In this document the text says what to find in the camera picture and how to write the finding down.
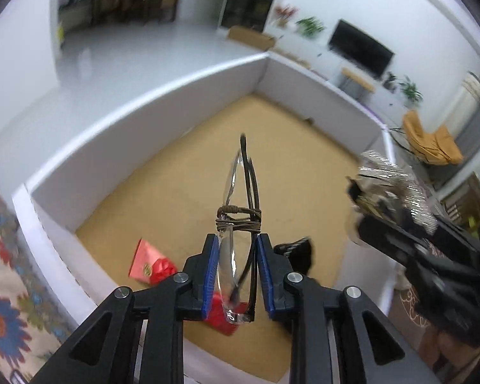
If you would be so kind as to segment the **person's right hand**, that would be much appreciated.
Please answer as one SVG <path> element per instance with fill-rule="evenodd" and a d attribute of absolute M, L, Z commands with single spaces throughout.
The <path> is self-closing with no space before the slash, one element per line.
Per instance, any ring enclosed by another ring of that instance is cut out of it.
<path fill-rule="evenodd" d="M 420 340 L 418 354 L 429 368 L 443 357 L 450 365 L 444 383 L 463 383 L 480 362 L 480 347 L 472 347 L 456 340 L 445 331 L 429 324 Z"/>

